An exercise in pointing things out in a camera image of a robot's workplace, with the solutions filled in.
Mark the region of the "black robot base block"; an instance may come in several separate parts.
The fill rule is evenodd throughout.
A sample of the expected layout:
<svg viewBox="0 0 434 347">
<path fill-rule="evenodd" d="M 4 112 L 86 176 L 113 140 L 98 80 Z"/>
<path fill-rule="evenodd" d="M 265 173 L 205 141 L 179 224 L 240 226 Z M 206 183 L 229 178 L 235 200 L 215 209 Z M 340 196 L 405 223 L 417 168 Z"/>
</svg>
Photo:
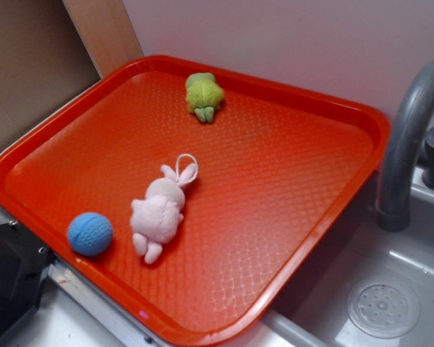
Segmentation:
<svg viewBox="0 0 434 347">
<path fill-rule="evenodd" d="M 38 311 L 52 256 L 21 223 L 0 225 L 0 342 Z"/>
</svg>

